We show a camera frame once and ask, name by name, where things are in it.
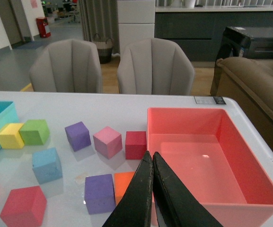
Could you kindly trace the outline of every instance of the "sofa armrest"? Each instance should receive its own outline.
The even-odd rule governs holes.
[[[229,57],[217,60],[222,68],[273,120],[273,62]]]

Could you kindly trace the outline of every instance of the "appliance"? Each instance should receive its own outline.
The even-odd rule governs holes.
[[[273,59],[273,27],[226,27],[218,51],[210,94],[216,95],[221,68],[219,58]]]
[[[154,38],[155,0],[117,0],[120,53],[129,43]]]

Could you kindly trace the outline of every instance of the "pink cube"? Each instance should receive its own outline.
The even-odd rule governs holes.
[[[126,132],[126,159],[142,159],[147,150],[146,131]]]
[[[109,126],[95,133],[93,140],[95,150],[108,159],[123,149],[122,135]]]
[[[47,199],[40,186],[10,191],[0,218],[8,227],[42,225]]]

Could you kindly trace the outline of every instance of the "yellow cube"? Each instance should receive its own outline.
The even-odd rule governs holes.
[[[9,123],[0,129],[0,146],[3,149],[22,149],[24,142],[19,134],[23,123]]]

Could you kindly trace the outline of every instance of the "sofa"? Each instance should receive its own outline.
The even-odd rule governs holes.
[[[237,101],[273,151],[273,60],[229,57],[216,65],[221,74],[212,95]]]

